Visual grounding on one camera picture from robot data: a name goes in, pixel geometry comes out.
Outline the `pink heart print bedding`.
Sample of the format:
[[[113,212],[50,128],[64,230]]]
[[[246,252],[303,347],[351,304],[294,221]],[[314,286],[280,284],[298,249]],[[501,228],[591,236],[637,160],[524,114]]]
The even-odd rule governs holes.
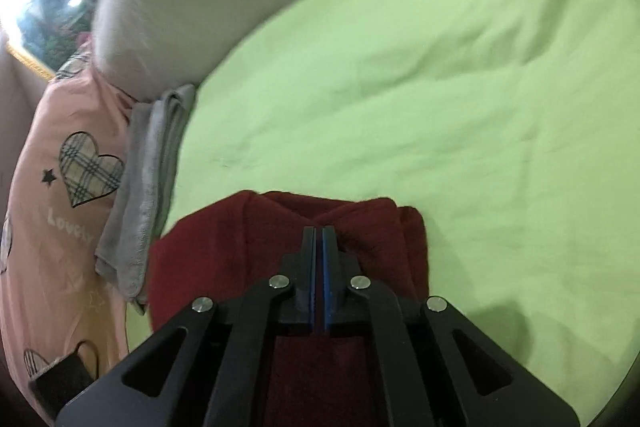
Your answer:
[[[128,353],[126,303],[96,273],[96,246],[122,181],[134,101],[103,80],[83,44],[44,90],[11,183],[1,247],[1,339],[26,402],[28,383],[83,341],[103,375]]]

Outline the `light green bed sheet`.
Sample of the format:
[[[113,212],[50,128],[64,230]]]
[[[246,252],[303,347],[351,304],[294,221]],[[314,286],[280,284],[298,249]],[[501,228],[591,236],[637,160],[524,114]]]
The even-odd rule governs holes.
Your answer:
[[[418,210],[433,291],[589,425],[639,352],[639,0],[300,0],[202,84],[166,231],[243,190]]]

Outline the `black object on bedding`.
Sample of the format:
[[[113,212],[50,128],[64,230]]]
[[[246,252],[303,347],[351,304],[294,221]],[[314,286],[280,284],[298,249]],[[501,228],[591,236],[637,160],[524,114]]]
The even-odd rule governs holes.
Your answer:
[[[96,362],[90,372],[81,358],[81,349],[87,348]],[[68,355],[43,367],[29,380],[29,390],[47,418],[55,421],[67,403],[93,384],[100,375],[100,356],[96,345],[89,339],[80,340]]]

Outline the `dark red hooded sweater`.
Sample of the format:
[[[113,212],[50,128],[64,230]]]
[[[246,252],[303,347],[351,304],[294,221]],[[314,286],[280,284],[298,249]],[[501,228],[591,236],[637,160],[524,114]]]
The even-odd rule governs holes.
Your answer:
[[[307,227],[331,227],[342,251],[397,296],[428,294],[421,213],[380,197],[363,202],[242,191],[179,220],[150,252],[151,325],[193,299],[226,301],[270,277]],[[361,338],[281,337],[274,347],[268,426],[383,426],[384,399]]]

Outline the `folded grey towel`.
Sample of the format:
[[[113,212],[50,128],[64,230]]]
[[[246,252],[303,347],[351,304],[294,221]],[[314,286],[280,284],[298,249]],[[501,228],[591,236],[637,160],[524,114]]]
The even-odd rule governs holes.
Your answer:
[[[131,113],[122,182],[96,246],[96,273],[140,309],[149,304],[145,279],[150,249],[165,226],[179,147],[196,100],[185,84]]]

